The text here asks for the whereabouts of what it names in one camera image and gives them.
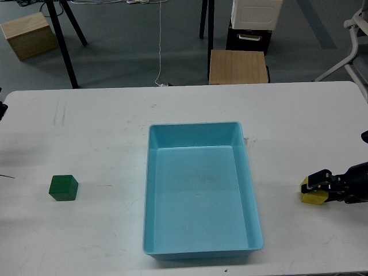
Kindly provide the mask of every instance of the black crate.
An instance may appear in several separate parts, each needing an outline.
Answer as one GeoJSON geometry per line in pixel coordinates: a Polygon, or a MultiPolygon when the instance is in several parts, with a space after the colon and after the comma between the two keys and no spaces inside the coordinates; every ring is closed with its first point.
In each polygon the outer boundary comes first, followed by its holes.
{"type": "Polygon", "coordinates": [[[226,50],[258,51],[267,54],[272,31],[271,30],[235,30],[228,29],[226,50]]]}

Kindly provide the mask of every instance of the white chair leg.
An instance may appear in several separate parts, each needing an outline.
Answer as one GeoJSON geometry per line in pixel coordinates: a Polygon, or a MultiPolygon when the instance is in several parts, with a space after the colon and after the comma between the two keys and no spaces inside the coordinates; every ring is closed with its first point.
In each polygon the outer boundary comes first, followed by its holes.
{"type": "Polygon", "coordinates": [[[346,71],[349,73],[350,77],[353,79],[353,81],[356,83],[356,85],[359,87],[360,91],[363,94],[364,99],[366,102],[368,102],[368,91],[365,84],[358,78],[354,70],[351,68],[350,64],[346,64],[345,66],[346,71]]]}
{"type": "Polygon", "coordinates": [[[349,29],[349,32],[350,32],[350,37],[351,37],[351,42],[352,42],[352,51],[351,51],[351,53],[345,59],[343,59],[341,62],[339,62],[338,64],[333,66],[331,69],[329,69],[328,71],[326,71],[325,73],[320,75],[318,78],[316,78],[315,82],[322,81],[326,76],[331,75],[337,69],[343,67],[345,64],[352,61],[352,59],[355,57],[355,55],[357,55],[357,52],[358,52],[358,38],[357,38],[357,34],[356,34],[357,33],[356,27],[352,26],[349,29]]]}

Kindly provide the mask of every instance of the drawer handle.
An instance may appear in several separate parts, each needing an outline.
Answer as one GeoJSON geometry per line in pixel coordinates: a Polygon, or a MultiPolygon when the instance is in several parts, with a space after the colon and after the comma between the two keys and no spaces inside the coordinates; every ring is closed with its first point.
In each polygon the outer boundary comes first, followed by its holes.
{"type": "Polygon", "coordinates": [[[251,40],[251,41],[259,41],[262,39],[261,36],[246,36],[242,34],[238,34],[237,37],[242,40],[251,40]]]}

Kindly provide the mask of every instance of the gray floor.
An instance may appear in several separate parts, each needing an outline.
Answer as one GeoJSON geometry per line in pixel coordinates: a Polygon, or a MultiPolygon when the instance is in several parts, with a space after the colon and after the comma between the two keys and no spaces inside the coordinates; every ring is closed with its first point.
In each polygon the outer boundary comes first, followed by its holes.
{"type": "MultiPolygon", "coordinates": [[[[162,4],[162,69],[159,82],[206,85],[207,39],[198,38],[200,0],[162,4]]],[[[266,64],[271,82],[309,82],[347,55],[351,45],[343,22],[362,0],[284,0],[266,64]],[[325,35],[318,34],[325,30],[325,35]],[[332,39],[334,47],[324,43],[332,39]]],[[[0,23],[35,13],[41,4],[0,3],[0,23]]],[[[159,72],[157,4],[70,4],[89,44],[83,47],[65,14],[59,17],[76,77],[82,88],[156,86],[159,72]]],[[[216,0],[214,48],[225,49],[231,0],[216,0]]],[[[15,90],[69,89],[59,49],[20,62],[0,34],[0,87],[4,98],[15,90]]],[[[327,81],[351,80],[344,69],[327,81]]]]}

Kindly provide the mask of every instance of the wooden stool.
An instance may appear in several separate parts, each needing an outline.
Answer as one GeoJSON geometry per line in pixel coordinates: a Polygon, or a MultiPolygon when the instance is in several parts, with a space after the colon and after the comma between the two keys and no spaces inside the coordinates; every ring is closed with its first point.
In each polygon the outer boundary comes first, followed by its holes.
{"type": "Polygon", "coordinates": [[[57,48],[58,41],[42,13],[1,24],[5,38],[19,60],[57,48]]]}
{"type": "Polygon", "coordinates": [[[268,83],[263,52],[212,50],[210,85],[268,83]]]}

